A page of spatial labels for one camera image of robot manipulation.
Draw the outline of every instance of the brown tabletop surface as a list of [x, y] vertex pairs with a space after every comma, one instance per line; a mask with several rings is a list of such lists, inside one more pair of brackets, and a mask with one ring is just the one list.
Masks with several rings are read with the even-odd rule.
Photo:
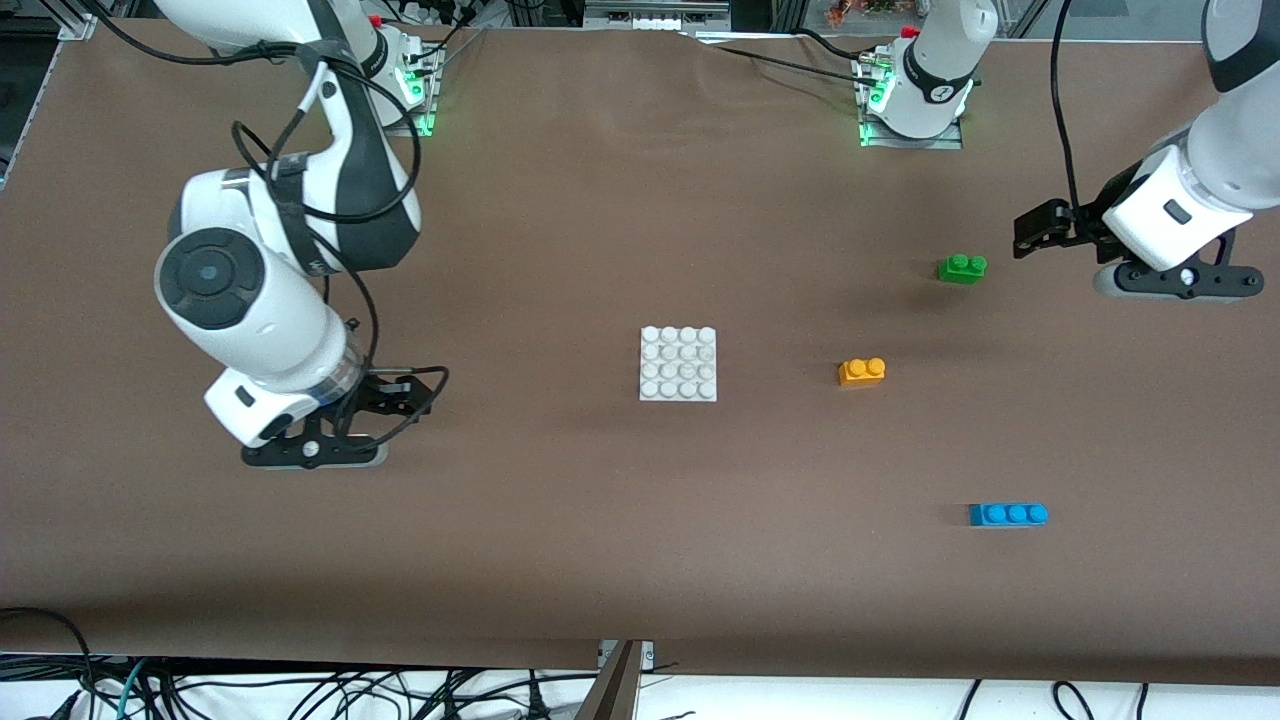
[[[424, 141], [422, 236], [367, 275], [379, 364], [448, 391], [380, 468], [262, 473], [151, 282], [182, 183], [306, 78], [65, 45], [0, 193], [0, 602], [134, 655], [589, 665], [643, 637], [682, 671], [1280, 682], [1280, 288], [1117, 301], [1089, 250], [1012, 261], [1065, 193], [1047, 55], [993, 45], [965, 149], [899, 151], [859, 146], [847, 85], [678, 35], [486, 33]], [[1088, 199], [1213, 100], [1194, 45], [1073, 44], [1062, 77]], [[1277, 232], [1236, 261], [1280, 277]], [[933, 279], [952, 252], [987, 279]], [[718, 402], [637, 401], [648, 324], [718, 331]], [[836, 386], [873, 355], [879, 387]], [[1051, 520], [966, 527], [1006, 501]]]

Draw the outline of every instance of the white lego plate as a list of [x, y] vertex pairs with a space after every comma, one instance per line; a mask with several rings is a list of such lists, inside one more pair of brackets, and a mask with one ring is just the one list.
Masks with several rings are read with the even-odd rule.
[[716, 402], [716, 328], [640, 328], [640, 400]]

